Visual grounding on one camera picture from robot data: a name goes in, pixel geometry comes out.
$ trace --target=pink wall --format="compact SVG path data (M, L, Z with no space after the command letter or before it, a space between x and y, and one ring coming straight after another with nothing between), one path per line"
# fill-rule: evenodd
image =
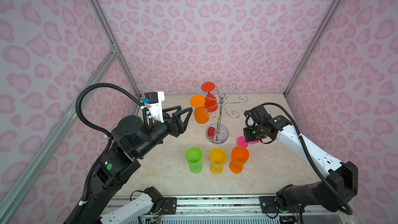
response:
M109 52L87 0L0 0L0 201Z
M284 92L331 0L99 0L141 92Z
M305 135L359 169L359 224L397 223L398 1L344 0L289 97Z
M117 61L102 82L116 84L132 93ZM93 123L112 131L119 120L131 114L132 107L132 100L121 92L102 88L94 92L83 114ZM88 170L107 144L103 136L102 132L77 120L10 223L64 222L82 196Z

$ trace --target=orange cup base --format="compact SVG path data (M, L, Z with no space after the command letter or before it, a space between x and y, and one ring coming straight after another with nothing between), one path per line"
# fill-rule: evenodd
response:
M231 162L229 163L229 169L230 169L232 172L238 174L238 173L241 173L241 172L242 172L243 166L237 166L237 165L235 165L235 164L231 161Z

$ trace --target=white zip tie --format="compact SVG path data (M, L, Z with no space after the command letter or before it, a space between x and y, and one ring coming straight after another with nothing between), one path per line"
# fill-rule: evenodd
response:
M79 206L82 206L83 204L86 204L87 202L88 202L88 201L85 201L85 202L84 202L84 201L80 201L80 202L79 202Z

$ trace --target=chrome stand base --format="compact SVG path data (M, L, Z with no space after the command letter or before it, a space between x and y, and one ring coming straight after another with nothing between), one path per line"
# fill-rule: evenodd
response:
M206 137L212 144L223 144L228 139L228 129L225 125L220 124L220 130L216 135L217 124L210 125L206 130Z

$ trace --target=metal beam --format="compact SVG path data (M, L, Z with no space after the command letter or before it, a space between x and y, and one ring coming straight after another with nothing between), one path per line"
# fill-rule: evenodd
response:
M117 54L115 52L110 52L105 58L104 62L101 64L101 66L87 82L85 87L101 82L102 78L105 76L112 63L115 61L116 56ZM91 91L87 94L86 97L84 97L84 100L82 102L82 108L86 105L93 92L94 91ZM77 119L74 104L75 101L76 100L73 101L62 120L58 123L57 127L44 142L40 150L36 153L24 172L14 183L10 191L8 191L6 197L1 202L1 224L8 223L14 216L15 212L19 208L19 205L23 202L26 195L28 194L30 188L35 184L37 178L40 176L40 173L47 165L50 158L53 156L58 145L65 138L69 129Z
M91 6L94 10L94 13L99 20L99 23L101 24L102 29L104 30L104 33L105 33L109 43L112 46L112 50L114 50L119 55L119 57L118 57L119 63L122 66L122 69L123 69L124 74L126 75L127 81L129 82L129 84L133 90L133 94L135 94L134 96L139 98L140 93L138 91L137 85L134 82L134 78L132 77L129 68L127 67L126 61L120 52L120 47L117 45L116 39L113 36L111 28L109 27L109 24L105 18L105 14L103 13L100 4L98 3L97 0L88 0L88 1L91 4Z
M298 67L296 68L295 72L293 73L293 77L292 77L291 81L289 82L289 84L286 88L286 91L284 92L285 95L289 95L293 86L296 84L296 81L297 81L304 65L311 57L312 50L314 49L316 44L321 39L323 33L326 32L328 25L330 24L334 14L337 12L337 10L340 7L342 2L343 2L343 0L332 0L331 1L328 10L325 13L325 16L323 17L321 23L319 24L319 27L316 29L314 37L312 38L310 44L308 45L306 51L304 52L304 55L298 65Z

